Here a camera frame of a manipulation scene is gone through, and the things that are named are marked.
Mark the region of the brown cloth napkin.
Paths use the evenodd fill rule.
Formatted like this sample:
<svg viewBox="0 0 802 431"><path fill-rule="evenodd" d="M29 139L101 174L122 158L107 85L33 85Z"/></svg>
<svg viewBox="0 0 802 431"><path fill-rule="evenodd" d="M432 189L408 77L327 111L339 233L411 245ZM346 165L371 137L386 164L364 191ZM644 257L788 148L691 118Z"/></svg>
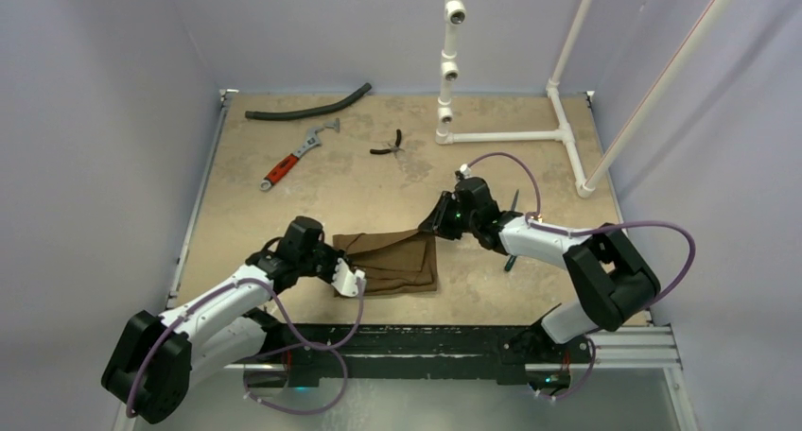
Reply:
<svg viewBox="0 0 802 431"><path fill-rule="evenodd" d="M428 293L438 289L435 236L418 230L333 236L353 267L365 272L367 296Z"/></svg>

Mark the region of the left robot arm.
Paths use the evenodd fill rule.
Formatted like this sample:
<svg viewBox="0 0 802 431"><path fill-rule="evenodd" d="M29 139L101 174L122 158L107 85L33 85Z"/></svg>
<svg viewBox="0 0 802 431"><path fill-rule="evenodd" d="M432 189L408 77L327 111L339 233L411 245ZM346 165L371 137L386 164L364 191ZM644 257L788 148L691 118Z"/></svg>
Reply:
<svg viewBox="0 0 802 431"><path fill-rule="evenodd" d="M325 243L322 223L297 216L211 290L159 315L133 315L101 386L124 404L127 417L158 423L199 381L238 360L269 364L297 348L335 351L339 343L303 336L278 298L301 278L317 278L350 298L366 287L345 251Z"/></svg>

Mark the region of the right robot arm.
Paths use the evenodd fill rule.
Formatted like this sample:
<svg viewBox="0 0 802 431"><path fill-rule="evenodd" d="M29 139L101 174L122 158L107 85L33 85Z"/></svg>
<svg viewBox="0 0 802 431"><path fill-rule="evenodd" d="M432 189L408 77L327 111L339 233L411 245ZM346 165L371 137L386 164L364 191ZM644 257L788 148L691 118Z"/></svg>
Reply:
<svg viewBox="0 0 802 431"><path fill-rule="evenodd" d="M500 209L480 177L444 191L418 229L447 240L470 234L486 250L567 272L576 301L558 305L533 325L532 352L545 362L564 354L577 336L618 330L661 291L653 270L621 229L539 224L521 212Z"/></svg>

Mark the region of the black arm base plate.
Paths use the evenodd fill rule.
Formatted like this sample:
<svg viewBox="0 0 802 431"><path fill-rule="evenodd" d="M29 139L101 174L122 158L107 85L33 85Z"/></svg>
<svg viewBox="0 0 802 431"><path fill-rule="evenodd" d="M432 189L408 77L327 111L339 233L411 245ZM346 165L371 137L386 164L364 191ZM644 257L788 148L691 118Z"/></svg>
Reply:
<svg viewBox="0 0 802 431"><path fill-rule="evenodd" d="M287 325L274 323L257 339L249 362L276 365L292 387L316 387L323 378L344 372L357 379L489 380L543 387L553 373L557 385L566 385L565 372L592 358L585 338L557 344L531 325L362 324L352 333L348 324L301 323L297 329L311 341L345 343L336 355L306 350Z"/></svg>

